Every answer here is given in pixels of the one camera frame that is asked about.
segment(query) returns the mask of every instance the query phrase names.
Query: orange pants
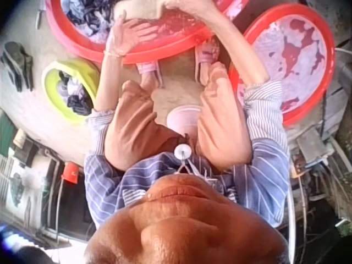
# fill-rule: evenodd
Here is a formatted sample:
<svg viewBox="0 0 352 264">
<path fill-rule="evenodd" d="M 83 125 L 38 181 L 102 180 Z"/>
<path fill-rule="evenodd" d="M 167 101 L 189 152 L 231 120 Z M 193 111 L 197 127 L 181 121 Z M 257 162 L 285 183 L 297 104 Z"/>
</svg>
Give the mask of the orange pants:
<svg viewBox="0 0 352 264">
<path fill-rule="evenodd" d="M 252 148 L 246 119 L 226 68 L 215 63 L 209 77 L 201 95 L 195 152 L 220 170 L 249 163 Z M 126 171 L 138 161 L 164 151 L 174 152 L 177 145 L 187 143 L 180 134 L 155 123 L 153 105 L 150 94 L 138 83 L 124 83 L 105 139 L 105 156 L 117 169 Z"/>
</svg>

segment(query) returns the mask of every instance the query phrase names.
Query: pink slipper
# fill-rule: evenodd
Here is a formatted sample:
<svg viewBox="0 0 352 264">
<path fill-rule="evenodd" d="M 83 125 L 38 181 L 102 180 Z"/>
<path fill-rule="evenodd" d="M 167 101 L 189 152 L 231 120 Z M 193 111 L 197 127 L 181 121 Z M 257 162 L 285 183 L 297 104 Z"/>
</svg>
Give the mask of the pink slipper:
<svg viewBox="0 0 352 264">
<path fill-rule="evenodd" d="M 211 64 L 218 61 L 220 54 L 220 46 L 215 37 L 203 42 L 201 45 L 195 47 L 196 69 L 195 79 L 200 83 L 200 63 L 209 62 Z"/>
<path fill-rule="evenodd" d="M 159 81 L 159 87 L 158 88 L 162 88 L 163 79 L 161 77 L 160 67 L 159 67 L 159 63 L 158 63 L 157 60 L 154 61 L 154 62 L 137 63 L 137 68 L 138 68 L 139 74 L 156 72 L 156 78 Z"/>
</svg>

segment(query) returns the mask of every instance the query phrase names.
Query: concrete floor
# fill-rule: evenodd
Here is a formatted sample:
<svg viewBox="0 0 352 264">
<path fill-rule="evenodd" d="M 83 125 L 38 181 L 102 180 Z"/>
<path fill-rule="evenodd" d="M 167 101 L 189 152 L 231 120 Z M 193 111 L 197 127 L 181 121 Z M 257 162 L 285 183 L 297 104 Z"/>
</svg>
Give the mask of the concrete floor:
<svg viewBox="0 0 352 264">
<path fill-rule="evenodd" d="M 0 107 L 18 128 L 34 140 L 56 151 L 65 161 L 83 165 L 89 147 L 89 131 L 84 125 L 67 123 L 47 101 L 41 86 L 41 74 L 55 60 L 74 58 L 51 33 L 45 14 L 39 30 L 35 20 L 41 0 L 22 1 L 7 21 L 0 36 L 0 47 L 7 41 L 23 44 L 34 57 L 34 91 L 18 93 L 7 73 L 0 68 Z M 194 82 L 194 53 L 192 50 L 160 61 L 164 89 L 153 94 L 157 122 L 166 123 L 167 114 L 180 105 L 200 103 L 202 86 Z M 124 79 L 138 80 L 135 67 L 128 66 L 121 74 Z"/>
</svg>

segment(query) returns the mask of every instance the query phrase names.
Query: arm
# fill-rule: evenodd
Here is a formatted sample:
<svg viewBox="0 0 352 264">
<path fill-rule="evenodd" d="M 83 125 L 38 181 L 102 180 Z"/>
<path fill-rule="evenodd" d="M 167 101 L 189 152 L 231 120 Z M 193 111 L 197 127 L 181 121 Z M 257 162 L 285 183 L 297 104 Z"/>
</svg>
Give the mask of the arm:
<svg viewBox="0 0 352 264">
<path fill-rule="evenodd" d="M 234 168 L 239 203 L 277 227 L 289 186 L 289 149 L 282 126 L 281 82 L 248 89 L 244 96 L 253 159 Z"/>
<path fill-rule="evenodd" d="M 97 96 L 94 100 L 96 111 L 116 109 L 119 100 L 119 79 L 122 57 L 104 56 Z"/>
<path fill-rule="evenodd" d="M 87 119 L 91 130 L 91 147 L 84 162 L 86 198 L 97 227 L 117 210 L 119 184 L 124 174 L 112 167 L 104 156 L 106 132 L 118 103 L 122 58 L 140 41 L 155 37 L 155 34 L 151 34 L 155 27 L 149 27 L 148 23 L 134 26 L 137 22 L 131 20 L 124 23 L 122 16 L 111 29 L 94 101 L 95 110 Z"/>
<path fill-rule="evenodd" d="M 198 17 L 217 35 L 230 55 L 243 82 L 249 86 L 263 84 L 269 80 L 269 74 L 235 25 L 216 7 L 199 14 Z"/>
<path fill-rule="evenodd" d="M 167 8 L 180 8 L 201 19 L 228 51 L 243 82 L 263 84 L 269 80 L 265 66 L 244 36 L 214 5 L 213 0 L 165 0 Z"/>
<path fill-rule="evenodd" d="M 120 80 L 123 57 L 139 42 L 152 40 L 158 26 L 150 27 L 149 23 L 138 24 L 137 19 L 124 23 L 126 12 L 115 21 L 114 27 L 106 42 L 105 56 L 101 68 L 98 93 L 94 101 L 94 109 L 103 111 L 115 109 L 119 99 L 118 84 Z"/>
</svg>

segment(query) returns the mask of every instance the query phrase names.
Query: white button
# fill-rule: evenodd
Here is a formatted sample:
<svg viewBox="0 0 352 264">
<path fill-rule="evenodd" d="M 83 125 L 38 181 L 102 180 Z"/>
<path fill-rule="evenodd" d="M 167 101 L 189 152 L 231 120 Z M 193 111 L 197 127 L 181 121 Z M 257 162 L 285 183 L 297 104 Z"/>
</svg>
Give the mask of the white button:
<svg viewBox="0 0 352 264">
<path fill-rule="evenodd" d="M 187 160 L 192 155 L 192 149 L 187 144 L 180 144 L 175 148 L 174 154 L 179 160 Z"/>
</svg>

